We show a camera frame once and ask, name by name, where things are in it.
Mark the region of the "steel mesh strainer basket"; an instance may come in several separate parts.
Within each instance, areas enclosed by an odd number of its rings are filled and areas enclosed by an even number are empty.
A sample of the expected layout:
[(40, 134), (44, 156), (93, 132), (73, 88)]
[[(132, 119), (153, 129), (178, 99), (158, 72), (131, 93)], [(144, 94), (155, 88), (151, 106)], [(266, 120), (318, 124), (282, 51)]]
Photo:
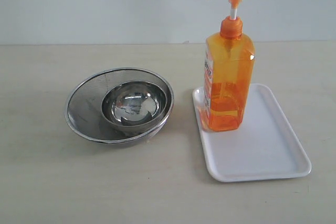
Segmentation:
[[(163, 118), (144, 132), (127, 133), (116, 130), (101, 113), (105, 95), (115, 86), (128, 81), (149, 81), (159, 85), (167, 94), (168, 103)], [(141, 68), (115, 68), (88, 77), (69, 95), (65, 118), (69, 127), (79, 136), (96, 143), (130, 145), (153, 137), (166, 123), (174, 106), (171, 85), (159, 74)]]

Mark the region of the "orange pump soap bottle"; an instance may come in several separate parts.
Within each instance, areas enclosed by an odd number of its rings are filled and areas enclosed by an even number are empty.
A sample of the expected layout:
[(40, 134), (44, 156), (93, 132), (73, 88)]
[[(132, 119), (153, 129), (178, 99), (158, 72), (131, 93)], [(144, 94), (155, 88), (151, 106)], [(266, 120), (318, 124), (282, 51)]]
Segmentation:
[(242, 0), (228, 0), (230, 14), (219, 32), (206, 38), (202, 119), (215, 132), (239, 128), (243, 121), (255, 62), (253, 41), (237, 15)]

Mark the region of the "small steel inner bowl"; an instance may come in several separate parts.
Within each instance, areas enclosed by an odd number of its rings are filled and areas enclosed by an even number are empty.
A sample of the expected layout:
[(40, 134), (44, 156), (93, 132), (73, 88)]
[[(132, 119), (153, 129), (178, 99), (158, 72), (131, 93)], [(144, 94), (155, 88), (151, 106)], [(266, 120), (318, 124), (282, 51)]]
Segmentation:
[(113, 87), (103, 98), (101, 113), (116, 130), (144, 132), (163, 118), (168, 97), (149, 81), (128, 81)]

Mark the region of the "white rectangular plastic tray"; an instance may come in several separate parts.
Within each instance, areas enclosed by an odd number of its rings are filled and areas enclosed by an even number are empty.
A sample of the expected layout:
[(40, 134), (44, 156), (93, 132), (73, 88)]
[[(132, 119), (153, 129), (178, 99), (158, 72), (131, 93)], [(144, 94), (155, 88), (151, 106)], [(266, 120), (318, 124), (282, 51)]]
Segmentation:
[(272, 91), (261, 83), (250, 85), (244, 119), (233, 131), (203, 127), (203, 87), (193, 93), (193, 104), (209, 174), (224, 183), (307, 176), (308, 155)]

